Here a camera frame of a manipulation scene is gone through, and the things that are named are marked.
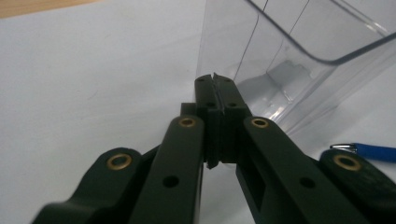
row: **black plastic part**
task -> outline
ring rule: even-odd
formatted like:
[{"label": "black plastic part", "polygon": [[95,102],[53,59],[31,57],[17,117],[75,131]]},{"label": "black plastic part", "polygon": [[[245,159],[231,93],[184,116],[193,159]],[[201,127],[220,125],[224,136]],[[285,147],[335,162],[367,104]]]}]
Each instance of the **black plastic part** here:
[{"label": "black plastic part", "polygon": [[251,116],[248,106],[233,81],[215,74],[195,80],[196,115],[205,122],[205,160],[208,168],[236,163],[236,132],[245,117]]},{"label": "black plastic part", "polygon": [[129,223],[198,222],[203,140],[199,118],[181,116],[171,122]]},{"label": "black plastic part", "polygon": [[[118,154],[129,155],[132,162],[120,170],[109,169],[107,161]],[[102,154],[83,176],[69,200],[46,205],[33,223],[125,223],[146,175],[144,171],[138,174],[143,164],[144,159],[135,150],[109,150]]]},{"label": "black plastic part", "polygon": [[370,162],[344,150],[322,153],[319,168],[372,223],[396,220],[396,185]]},{"label": "black plastic part", "polygon": [[256,223],[369,223],[275,123],[244,125],[237,175]]},{"label": "black plastic part", "polygon": [[205,123],[205,161],[208,168],[220,161],[220,123],[222,116],[216,85],[212,76],[195,79],[196,116]]},{"label": "black plastic part", "polygon": [[235,146],[237,129],[251,113],[231,79],[215,74],[213,81],[216,83],[223,113],[220,126],[220,160],[223,163],[236,163],[239,154]]}]

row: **blue pen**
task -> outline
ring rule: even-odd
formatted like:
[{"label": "blue pen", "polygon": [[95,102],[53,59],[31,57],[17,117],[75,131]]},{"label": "blue pen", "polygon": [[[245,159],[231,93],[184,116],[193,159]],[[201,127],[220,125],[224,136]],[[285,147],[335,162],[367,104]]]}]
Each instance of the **blue pen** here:
[{"label": "blue pen", "polygon": [[396,162],[396,148],[394,147],[378,147],[378,146],[364,145],[360,143],[351,143],[351,144],[336,144],[330,146],[330,148],[350,151],[366,159]]}]

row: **brass insert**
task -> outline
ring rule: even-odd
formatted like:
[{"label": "brass insert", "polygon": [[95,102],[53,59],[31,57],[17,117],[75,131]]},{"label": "brass insert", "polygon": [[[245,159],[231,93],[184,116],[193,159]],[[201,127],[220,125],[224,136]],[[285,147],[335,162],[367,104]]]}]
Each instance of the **brass insert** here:
[{"label": "brass insert", "polygon": [[361,169],[361,164],[348,155],[336,155],[333,160],[335,164],[349,171],[359,171]]},{"label": "brass insert", "polygon": [[195,119],[181,119],[178,124],[181,127],[190,128],[195,126]]},{"label": "brass insert", "polygon": [[130,155],[125,153],[119,153],[107,160],[107,167],[110,170],[118,171],[129,166],[131,163],[132,157]]},{"label": "brass insert", "polygon": [[257,128],[266,128],[269,125],[265,119],[253,119],[251,123]]}]

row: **white table surface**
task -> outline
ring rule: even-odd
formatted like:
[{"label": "white table surface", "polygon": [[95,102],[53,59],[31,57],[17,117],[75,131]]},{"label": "white table surface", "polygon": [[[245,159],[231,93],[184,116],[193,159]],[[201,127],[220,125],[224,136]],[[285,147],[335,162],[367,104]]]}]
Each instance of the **white table surface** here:
[{"label": "white table surface", "polygon": [[[161,143],[193,101],[205,1],[106,0],[0,20],[0,223],[66,200],[99,155]],[[396,65],[292,135],[395,146]],[[396,180],[396,165],[375,162]],[[200,223],[253,223],[234,175],[205,169]]]}]

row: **transparent plastic box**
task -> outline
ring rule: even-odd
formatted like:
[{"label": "transparent plastic box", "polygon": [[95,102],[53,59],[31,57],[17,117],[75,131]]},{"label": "transparent plastic box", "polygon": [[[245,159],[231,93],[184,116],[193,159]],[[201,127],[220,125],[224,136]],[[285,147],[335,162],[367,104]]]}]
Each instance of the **transparent plastic box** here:
[{"label": "transparent plastic box", "polygon": [[393,28],[342,0],[208,0],[197,76],[232,78],[292,133],[396,63]]}]

